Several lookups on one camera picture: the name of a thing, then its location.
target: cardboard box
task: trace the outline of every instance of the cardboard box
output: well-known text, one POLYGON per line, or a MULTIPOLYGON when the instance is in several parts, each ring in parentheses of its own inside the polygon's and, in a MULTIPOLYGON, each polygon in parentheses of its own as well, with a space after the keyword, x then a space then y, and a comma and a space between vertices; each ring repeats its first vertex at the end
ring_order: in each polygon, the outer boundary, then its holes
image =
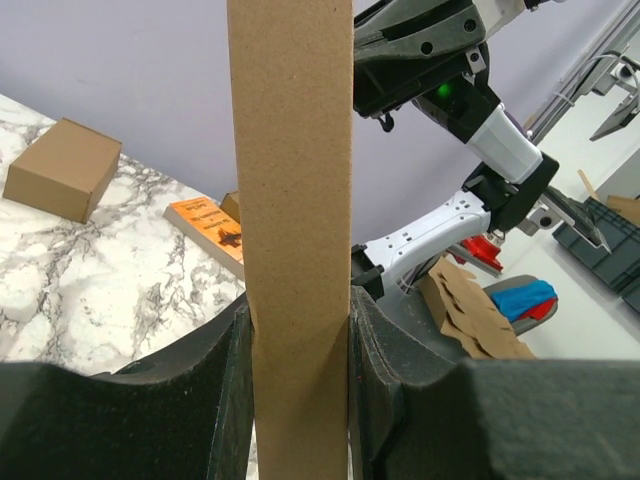
POLYGON ((607 207, 629 220, 636 227, 640 227, 640 199, 609 195, 607 207))
POLYGON ((244 280, 240 224, 207 197, 170 204, 164 218, 240 280, 244 280))
POLYGON ((242 224, 240 222, 240 194, 237 190, 224 196, 220 208, 236 222, 242 224))
POLYGON ((3 197, 86 223, 121 149, 117 140, 63 118, 9 166, 3 197))
POLYGON ((440 332, 459 340, 472 358, 535 358, 473 278, 441 258, 420 283, 440 332))
POLYGON ((227 14, 260 480, 347 480, 352 0, 227 14))

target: red cloth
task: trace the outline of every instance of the red cloth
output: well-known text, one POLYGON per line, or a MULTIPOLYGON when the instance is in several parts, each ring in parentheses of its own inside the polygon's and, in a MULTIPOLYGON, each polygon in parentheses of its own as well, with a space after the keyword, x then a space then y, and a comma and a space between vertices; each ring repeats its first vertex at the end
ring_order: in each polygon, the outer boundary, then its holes
POLYGON ((536 305, 531 310, 527 310, 526 312, 524 312, 522 315, 520 315, 520 318, 518 318, 518 320, 522 320, 523 318, 533 318, 534 320, 540 321, 549 314, 549 312, 557 302, 557 298, 550 298, 546 302, 543 302, 540 305, 536 305))

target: wooden stick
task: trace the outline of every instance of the wooden stick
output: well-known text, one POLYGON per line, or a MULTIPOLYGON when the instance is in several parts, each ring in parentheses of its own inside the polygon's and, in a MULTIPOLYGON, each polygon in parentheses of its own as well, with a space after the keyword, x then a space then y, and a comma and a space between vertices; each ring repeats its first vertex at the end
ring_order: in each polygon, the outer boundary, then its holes
POLYGON ((346 479, 352 2, 227 5, 260 479, 346 479))
POLYGON ((591 196, 591 198, 593 198, 594 200, 600 201, 600 199, 598 198, 598 194, 593 188, 593 185, 591 185, 589 178, 587 178, 587 174, 584 173, 582 169, 580 169, 578 170, 578 175, 580 175, 580 178, 582 179, 582 183, 584 183, 584 186, 587 189, 587 192, 589 192, 589 196, 591 196))

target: red object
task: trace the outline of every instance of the red object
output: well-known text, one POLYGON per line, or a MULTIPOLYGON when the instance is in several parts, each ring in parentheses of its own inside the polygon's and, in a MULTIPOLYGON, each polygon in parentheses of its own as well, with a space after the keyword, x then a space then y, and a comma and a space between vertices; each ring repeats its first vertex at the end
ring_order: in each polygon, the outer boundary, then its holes
POLYGON ((486 263, 490 267, 495 268, 499 272, 502 271, 503 266, 496 258, 502 251, 500 247, 496 247, 493 243, 487 240, 483 236, 467 238, 460 242, 464 248, 469 250, 469 253, 480 260, 482 263, 486 263))
POLYGON ((530 310, 524 312, 518 320, 522 320, 523 318, 533 318, 534 320, 540 321, 547 315, 553 308, 553 306, 558 302, 557 298, 550 298, 546 302, 541 303, 540 305, 536 305, 530 310))

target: gray wall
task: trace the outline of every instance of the gray wall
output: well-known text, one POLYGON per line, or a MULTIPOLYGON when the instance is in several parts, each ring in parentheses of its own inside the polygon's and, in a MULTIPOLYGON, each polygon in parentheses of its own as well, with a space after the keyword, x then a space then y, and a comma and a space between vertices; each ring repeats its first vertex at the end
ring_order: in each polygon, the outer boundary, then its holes
MULTIPOLYGON (((519 120, 623 3, 550 4, 498 33, 493 86, 519 120)), ((3 0, 0 93, 113 135, 216 198, 236 185, 224 0, 3 0)), ((434 208, 477 162, 411 108, 396 124, 356 119, 354 241, 434 208)))

